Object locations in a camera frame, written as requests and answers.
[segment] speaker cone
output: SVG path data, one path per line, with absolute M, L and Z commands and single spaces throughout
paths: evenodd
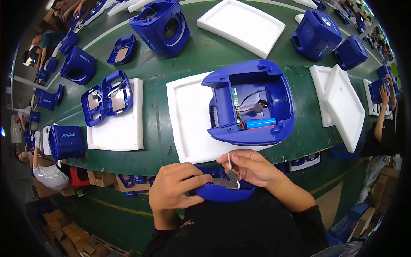
M 174 36 L 178 28 L 178 22 L 176 19 L 171 18 L 167 25 L 164 27 L 163 36 L 165 39 L 170 39 Z

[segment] plastic bag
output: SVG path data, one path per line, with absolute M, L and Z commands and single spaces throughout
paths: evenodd
M 33 174 L 43 185 L 54 190 L 66 188 L 70 181 L 70 178 L 62 173 L 55 164 L 49 167 L 38 166 L 37 168 L 33 165 Z

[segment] circuit board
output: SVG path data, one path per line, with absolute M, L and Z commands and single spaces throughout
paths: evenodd
M 234 100 L 234 109 L 236 110 L 236 118 L 237 118 L 237 124 L 240 124 L 240 119 L 238 118 L 238 96 L 237 96 L 237 89 L 236 88 L 231 88 L 231 91 L 233 92 L 233 100 Z

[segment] blue speaker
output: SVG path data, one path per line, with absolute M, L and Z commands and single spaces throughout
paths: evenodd
M 60 76 L 84 86 L 96 74 L 96 60 L 78 46 L 64 60 Z
M 176 56 L 190 37 L 190 30 L 177 0 L 158 0 L 130 19 L 131 27 L 155 53 Z

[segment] cable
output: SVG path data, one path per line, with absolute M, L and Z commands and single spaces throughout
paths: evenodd
M 244 100 L 241 102 L 241 104 L 238 106 L 238 108 L 240 108 L 240 106 L 242 106 L 242 105 L 244 104 L 244 102 L 245 102 L 250 96 L 255 95 L 255 94 L 257 94 L 257 93 L 260 93 L 260 92 L 264 92 L 264 91 L 269 92 L 270 95 L 271 95 L 271 92 L 270 92 L 268 89 L 258 90 L 258 91 L 256 91 L 256 92 L 251 93 L 251 94 L 249 94 L 248 96 L 246 96 L 246 98 L 244 98 Z

